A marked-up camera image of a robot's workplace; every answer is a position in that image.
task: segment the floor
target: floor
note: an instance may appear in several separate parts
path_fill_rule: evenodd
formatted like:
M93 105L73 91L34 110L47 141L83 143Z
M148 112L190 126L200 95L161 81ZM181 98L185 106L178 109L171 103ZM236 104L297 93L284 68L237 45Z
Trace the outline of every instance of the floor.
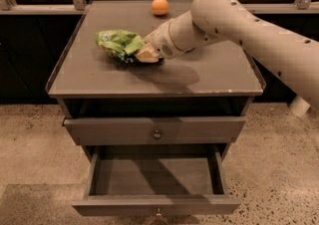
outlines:
M0 224L142 224L154 217L82 217L89 161L58 106L0 106ZM223 161L231 215L164 217L168 224L319 224L319 112L253 104Z

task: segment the closed drawer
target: closed drawer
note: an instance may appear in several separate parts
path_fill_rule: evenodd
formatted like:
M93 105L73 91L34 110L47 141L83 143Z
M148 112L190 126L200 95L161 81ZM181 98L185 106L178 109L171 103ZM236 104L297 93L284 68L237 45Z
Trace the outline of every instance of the closed drawer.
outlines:
M218 147L201 145L100 146L95 149L83 200L84 216L229 214Z
M66 119L79 145L174 144L232 142L244 116L118 117Z

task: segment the orange ball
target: orange ball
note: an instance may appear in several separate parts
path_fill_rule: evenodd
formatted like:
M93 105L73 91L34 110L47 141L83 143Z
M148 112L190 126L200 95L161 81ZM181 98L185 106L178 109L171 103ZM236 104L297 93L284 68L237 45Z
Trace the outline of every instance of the orange ball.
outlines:
M152 2L153 14L161 16L161 15L165 15L167 11L168 11L167 0L153 0Z

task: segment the drawer handle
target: drawer handle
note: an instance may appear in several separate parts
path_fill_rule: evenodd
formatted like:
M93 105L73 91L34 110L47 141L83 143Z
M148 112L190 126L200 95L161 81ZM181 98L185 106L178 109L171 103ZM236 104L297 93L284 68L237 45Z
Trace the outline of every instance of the drawer handle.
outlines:
M160 139L160 138L161 138L161 134L160 134L160 131L159 131L159 130L156 130L156 131L154 132L153 138L154 138L154 139Z

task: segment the gray tabletop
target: gray tabletop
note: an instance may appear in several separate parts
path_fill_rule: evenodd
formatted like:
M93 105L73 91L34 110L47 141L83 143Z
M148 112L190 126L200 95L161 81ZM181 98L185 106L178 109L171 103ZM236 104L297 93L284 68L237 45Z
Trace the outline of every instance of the gray tabletop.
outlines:
M153 65L120 65L95 43L95 33L125 29L142 36L186 10L169 1L165 17L151 1L93 2L49 90L52 98L255 96L262 87L240 47L224 41Z

